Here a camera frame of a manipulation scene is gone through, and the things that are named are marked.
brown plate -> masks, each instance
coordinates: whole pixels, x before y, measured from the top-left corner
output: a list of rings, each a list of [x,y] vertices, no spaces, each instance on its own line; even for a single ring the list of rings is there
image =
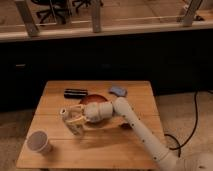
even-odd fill
[[[101,103],[106,101],[108,100],[104,96],[101,96],[99,94],[91,94],[91,95],[85,96],[83,99],[81,99],[79,103],[87,105],[88,103],[91,103],[91,102]]]

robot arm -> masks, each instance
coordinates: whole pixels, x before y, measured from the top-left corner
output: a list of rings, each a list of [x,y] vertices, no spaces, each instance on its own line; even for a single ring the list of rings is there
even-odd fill
[[[137,117],[128,101],[117,98],[113,103],[90,103],[86,106],[78,105],[60,111],[63,120],[71,126],[71,131],[79,133],[79,127],[85,122],[99,122],[114,115],[123,117],[144,144],[153,160],[162,171],[212,171],[213,155],[201,153],[187,158],[178,158]]]
[[[178,157],[173,155],[172,152],[143,124],[143,122],[140,121],[128,101],[123,97],[119,97],[113,103],[113,107],[114,111],[130,124],[133,131],[149,151],[153,160],[157,162],[161,170],[174,170]]]

desk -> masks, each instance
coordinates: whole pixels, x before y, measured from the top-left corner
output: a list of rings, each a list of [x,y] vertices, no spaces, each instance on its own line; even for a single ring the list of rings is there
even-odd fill
[[[100,94],[113,101],[108,93],[112,85],[126,88],[128,101],[138,117],[165,143],[152,88],[147,81],[49,81],[41,96],[27,137],[44,130],[53,145],[45,157],[28,150],[26,141],[17,161],[18,168],[81,168],[81,169],[155,169],[143,144],[132,130],[119,125],[123,118],[115,117],[96,126],[86,126],[85,135],[76,137],[64,125],[59,110],[79,103],[65,99],[65,88],[86,88],[89,94]]]

floor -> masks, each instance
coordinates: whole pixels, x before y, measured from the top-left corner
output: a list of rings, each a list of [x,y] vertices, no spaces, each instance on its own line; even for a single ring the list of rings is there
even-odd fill
[[[47,27],[51,28],[85,28],[91,27],[91,9],[82,6],[77,14],[72,0],[68,0],[72,15],[67,15],[67,24],[57,26],[54,18],[50,17],[45,21]],[[38,6],[27,0],[28,6],[36,24],[39,19],[35,15],[36,11],[46,9],[46,6]],[[129,24],[151,24],[176,22],[177,17],[183,7],[183,0],[103,0],[104,6],[101,8],[102,26],[129,25]],[[9,31],[24,30],[22,19],[18,13],[13,0],[0,1],[0,33]]]
[[[193,96],[193,93],[184,93],[155,97],[165,133],[173,134],[180,143],[189,136],[194,124]],[[213,152],[213,95],[199,92],[197,101],[198,128],[182,149],[182,156]],[[34,109],[0,113],[0,171],[38,171],[15,167],[33,113]],[[175,146],[171,139],[167,138],[167,142],[169,146]]]

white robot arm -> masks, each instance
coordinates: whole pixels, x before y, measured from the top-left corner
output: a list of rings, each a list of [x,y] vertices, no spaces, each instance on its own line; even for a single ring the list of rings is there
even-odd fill
[[[119,97],[113,103],[90,103],[81,109],[83,115],[80,119],[68,120],[67,124],[73,126],[84,122],[95,123],[114,115],[122,116],[162,171],[213,171],[213,155],[210,153],[191,155],[187,158],[175,156],[137,117],[126,98]],[[62,109],[60,113],[65,116],[66,110]]]

